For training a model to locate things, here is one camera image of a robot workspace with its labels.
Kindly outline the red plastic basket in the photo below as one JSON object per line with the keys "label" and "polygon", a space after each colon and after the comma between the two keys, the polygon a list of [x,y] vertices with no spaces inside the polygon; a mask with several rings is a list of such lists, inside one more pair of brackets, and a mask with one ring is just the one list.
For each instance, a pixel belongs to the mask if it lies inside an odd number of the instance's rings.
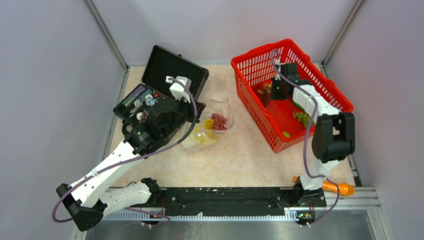
{"label": "red plastic basket", "polygon": [[[279,153],[304,141],[306,130],[293,117],[293,113],[300,110],[291,100],[265,100],[257,93],[262,84],[271,83],[277,74],[271,63],[271,52],[274,49],[278,50],[283,64],[296,63],[301,79],[310,81],[334,107],[342,112],[351,112],[354,106],[336,84],[326,78],[311,62],[309,55],[289,38],[256,47],[233,57],[231,66],[234,69],[237,95],[272,151]],[[291,137],[284,137],[283,132],[288,132]]]}

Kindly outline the yellow toy cabbage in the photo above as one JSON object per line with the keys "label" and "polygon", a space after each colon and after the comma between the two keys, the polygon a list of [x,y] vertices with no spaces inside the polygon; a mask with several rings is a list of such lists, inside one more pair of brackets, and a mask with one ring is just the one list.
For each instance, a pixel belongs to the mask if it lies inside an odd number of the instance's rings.
{"label": "yellow toy cabbage", "polygon": [[190,135],[182,142],[182,146],[185,149],[195,149],[216,144],[219,136],[212,129],[212,123],[211,119],[207,119],[197,124]]}

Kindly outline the clear zip top bag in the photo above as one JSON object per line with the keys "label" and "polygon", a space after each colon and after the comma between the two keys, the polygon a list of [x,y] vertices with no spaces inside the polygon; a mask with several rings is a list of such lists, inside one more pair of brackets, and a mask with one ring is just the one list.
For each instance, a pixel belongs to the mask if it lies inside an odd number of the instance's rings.
{"label": "clear zip top bag", "polygon": [[215,145],[235,125],[235,113],[228,98],[222,100],[203,98],[201,102],[206,106],[200,115],[199,122],[182,142],[185,149]]}

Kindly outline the red toy grape bunch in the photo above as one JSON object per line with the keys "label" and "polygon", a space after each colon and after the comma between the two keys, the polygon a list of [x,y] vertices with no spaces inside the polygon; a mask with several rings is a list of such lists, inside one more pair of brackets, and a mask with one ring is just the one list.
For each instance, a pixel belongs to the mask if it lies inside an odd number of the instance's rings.
{"label": "red toy grape bunch", "polygon": [[210,117],[212,120],[212,129],[216,131],[226,131],[227,127],[227,118],[224,117],[222,114],[219,113],[213,113]]}

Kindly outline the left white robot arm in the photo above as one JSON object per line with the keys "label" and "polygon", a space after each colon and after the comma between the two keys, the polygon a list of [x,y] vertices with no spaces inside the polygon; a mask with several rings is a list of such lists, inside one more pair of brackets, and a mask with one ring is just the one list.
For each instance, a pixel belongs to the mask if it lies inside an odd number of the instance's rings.
{"label": "left white robot arm", "polygon": [[169,95],[146,83],[137,85],[114,109],[123,121],[123,140],[85,176],[57,187],[59,202],[80,231],[90,230],[113,212],[160,202],[161,189],[151,178],[127,187],[111,186],[132,167],[170,150],[171,138],[186,122],[193,130],[199,121],[205,105],[190,91],[191,80],[167,76],[164,84]]}

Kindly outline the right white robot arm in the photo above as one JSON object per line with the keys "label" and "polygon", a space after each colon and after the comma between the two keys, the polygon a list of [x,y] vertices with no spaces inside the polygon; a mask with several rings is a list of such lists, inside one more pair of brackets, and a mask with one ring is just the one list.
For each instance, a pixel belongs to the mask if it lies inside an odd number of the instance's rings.
{"label": "right white robot arm", "polygon": [[308,117],[303,144],[305,173],[293,186],[292,199],[299,206],[318,200],[332,169],[355,150],[355,117],[332,106],[306,79],[300,79],[295,63],[281,64],[271,57],[276,71],[272,99],[291,99]]}

